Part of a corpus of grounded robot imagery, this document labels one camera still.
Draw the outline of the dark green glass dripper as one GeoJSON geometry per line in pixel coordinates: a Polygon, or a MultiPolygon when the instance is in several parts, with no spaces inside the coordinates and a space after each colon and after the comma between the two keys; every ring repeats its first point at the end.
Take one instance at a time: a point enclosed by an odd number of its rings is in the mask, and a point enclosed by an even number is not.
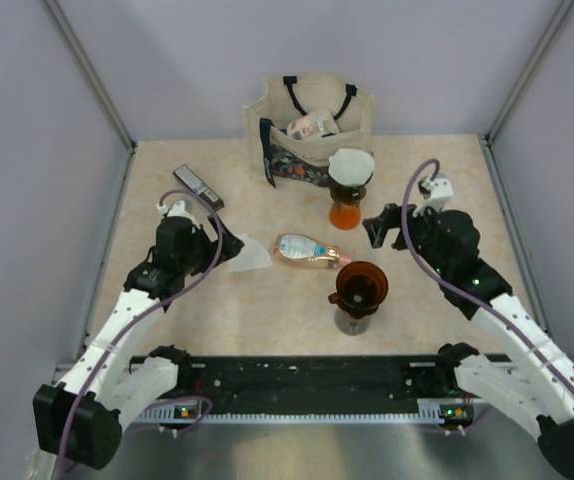
{"type": "Polygon", "coordinates": [[[336,181],[332,176],[329,176],[329,191],[331,199],[334,202],[340,202],[345,205],[359,205],[362,199],[366,196],[366,186],[371,182],[373,176],[370,175],[368,179],[357,186],[342,185],[336,181]]]}

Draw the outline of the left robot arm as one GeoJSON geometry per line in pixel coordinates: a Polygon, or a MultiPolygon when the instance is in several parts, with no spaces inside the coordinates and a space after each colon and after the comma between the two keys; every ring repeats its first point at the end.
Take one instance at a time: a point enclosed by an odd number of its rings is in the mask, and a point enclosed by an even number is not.
{"type": "Polygon", "coordinates": [[[113,458],[124,431],[159,396],[183,396],[192,370],[154,355],[125,377],[135,349],[170,305],[190,291],[185,280],[203,281],[216,266],[235,258],[244,243],[218,215],[209,221],[217,237],[186,213],[163,217],[144,261],[127,275],[104,326],[74,366],[55,385],[41,385],[32,406],[38,446],[59,461],[96,470],[113,458]]]}

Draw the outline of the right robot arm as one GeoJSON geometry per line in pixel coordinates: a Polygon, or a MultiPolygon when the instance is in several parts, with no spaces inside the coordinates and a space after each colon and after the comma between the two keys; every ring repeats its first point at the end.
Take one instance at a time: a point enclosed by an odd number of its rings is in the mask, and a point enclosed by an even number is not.
{"type": "Polygon", "coordinates": [[[500,370],[465,344],[445,345],[434,370],[436,388],[470,392],[523,428],[552,468],[574,479],[574,362],[527,313],[512,287],[480,256],[470,215],[427,209],[416,214],[388,204],[362,222],[372,248],[397,230],[392,247],[407,250],[445,299],[501,346],[517,372],[500,370]]]}

